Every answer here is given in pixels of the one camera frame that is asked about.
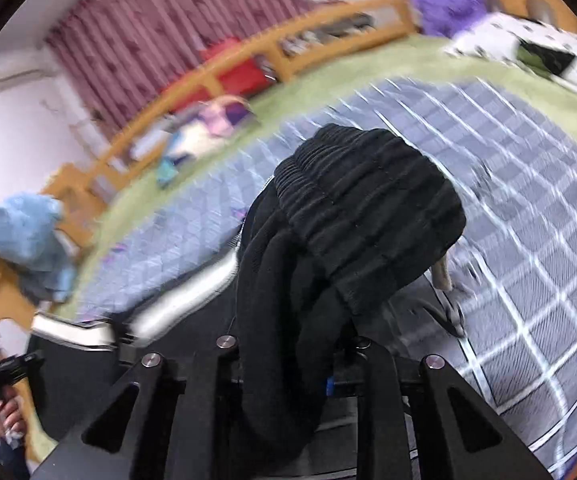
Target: human hand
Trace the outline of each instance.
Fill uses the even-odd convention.
[[[5,386],[2,397],[4,400],[0,400],[0,433],[3,435],[6,431],[14,431],[22,436],[26,435],[26,422],[15,399],[17,392],[12,386]]]

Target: curtain fold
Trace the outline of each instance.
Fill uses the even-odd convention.
[[[224,38],[310,10],[309,0],[79,0],[46,43],[86,105],[119,130]]]

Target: plaid blanket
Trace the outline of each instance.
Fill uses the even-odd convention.
[[[80,316],[123,310],[201,264],[239,224],[275,165],[329,122],[388,128],[453,181],[467,228],[449,255],[456,288],[447,300],[461,308],[467,336],[451,337],[425,312],[398,308],[397,296],[382,315],[395,319],[399,345],[412,357],[444,355],[549,471],[563,475],[577,456],[577,145],[485,81],[434,86],[387,79],[285,123],[128,235],[125,250],[82,295]],[[333,442],[354,424],[346,412],[339,420],[327,422]],[[305,453],[325,459],[317,466],[301,462],[300,474],[355,474],[344,466],[348,450]]]

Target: metal screw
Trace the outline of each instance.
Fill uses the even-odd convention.
[[[428,355],[424,361],[431,370],[440,370],[446,364],[444,357],[439,355]]]
[[[220,348],[233,348],[237,344],[237,339],[232,335],[221,335],[217,338],[217,346]]]
[[[154,366],[157,366],[161,361],[162,361],[162,356],[159,354],[156,354],[155,352],[152,352],[150,354],[146,354],[144,357],[142,357],[142,364],[146,368],[153,368]]]
[[[358,350],[363,350],[371,346],[371,340],[366,337],[357,337],[355,338],[355,348]]]

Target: purple fuzzy object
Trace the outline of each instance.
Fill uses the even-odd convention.
[[[428,36],[452,38],[486,15],[486,0],[413,0]]]

